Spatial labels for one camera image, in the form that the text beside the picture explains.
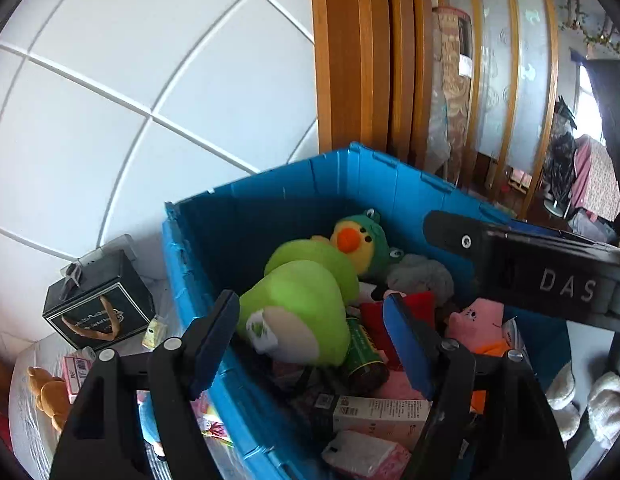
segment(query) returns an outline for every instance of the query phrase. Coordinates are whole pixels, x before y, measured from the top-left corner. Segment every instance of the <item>brown ribbon handle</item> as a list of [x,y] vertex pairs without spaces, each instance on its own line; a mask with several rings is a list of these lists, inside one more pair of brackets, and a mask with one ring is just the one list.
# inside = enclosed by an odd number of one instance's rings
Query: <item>brown ribbon handle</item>
[[114,341],[119,335],[121,330],[121,325],[119,324],[119,318],[117,317],[117,313],[112,308],[112,304],[108,301],[108,298],[105,296],[99,296],[101,300],[101,304],[103,308],[105,308],[106,313],[108,314],[108,319],[110,320],[110,325],[112,326],[112,332],[106,334],[105,332],[99,332],[98,330],[89,330],[87,328],[81,328],[77,325],[70,323],[66,316],[61,316],[61,320],[66,324],[66,326],[72,330],[76,335],[80,335],[83,337],[87,337],[90,339],[101,339],[102,341]]

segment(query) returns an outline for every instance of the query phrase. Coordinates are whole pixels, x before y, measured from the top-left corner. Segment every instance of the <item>window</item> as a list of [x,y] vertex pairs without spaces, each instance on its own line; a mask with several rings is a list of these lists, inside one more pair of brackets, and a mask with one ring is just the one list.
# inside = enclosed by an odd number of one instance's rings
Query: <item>window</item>
[[574,131],[575,139],[582,135],[589,135],[600,143],[605,144],[598,104],[596,104],[596,99],[594,99],[594,94],[592,93],[592,84],[587,75],[587,70],[583,65],[578,67],[576,126],[577,129]]

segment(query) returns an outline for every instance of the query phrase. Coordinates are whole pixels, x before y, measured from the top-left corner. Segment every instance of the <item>brown plush toy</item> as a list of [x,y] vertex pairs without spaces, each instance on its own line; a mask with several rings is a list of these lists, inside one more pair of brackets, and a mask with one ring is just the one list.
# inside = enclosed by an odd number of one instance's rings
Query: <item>brown plush toy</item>
[[28,385],[37,399],[37,408],[50,417],[55,430],[61,433],[71,407],[66,382],[53,377],[44,368],[31,366],[28,368]]

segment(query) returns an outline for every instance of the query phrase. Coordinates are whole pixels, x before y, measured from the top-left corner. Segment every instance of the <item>green plush toy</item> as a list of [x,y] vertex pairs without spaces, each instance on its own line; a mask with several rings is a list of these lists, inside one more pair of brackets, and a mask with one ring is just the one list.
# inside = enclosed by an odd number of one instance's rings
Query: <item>green plush toy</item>
[[350,340],[344,301],[359,291],[343,256],[315,240],[280,246],[265,277],[239,299],[239,335],[278,361],[339,366]]
[[380,221],[381,215],[368,209],[339,220],[330,237],[330,244],[347,256],[361,280],[384,280],[388,266],[403,257],[403,251],[389,247]]

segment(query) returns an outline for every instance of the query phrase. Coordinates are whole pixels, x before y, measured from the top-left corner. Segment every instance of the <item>screw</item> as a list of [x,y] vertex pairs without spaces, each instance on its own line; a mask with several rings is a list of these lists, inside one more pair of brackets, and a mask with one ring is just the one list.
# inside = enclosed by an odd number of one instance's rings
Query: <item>screw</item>
[[114,350],[112,348],[106,348],[103,352],[99,354],[99,359],[101,361],[110,361],[114,357]]
[[507,358],[515,363],[520,363],[523,360],[523,354],[519,350],[510,350],[507,353]]
[[459,348],[459,342],[456,339],[443,339],[441,341],[441,347],[443,350],[451,352]]
[[163,346],[166,350],[176,350],[177,348],[181,348],[181,339],[178,337],[170,337]]

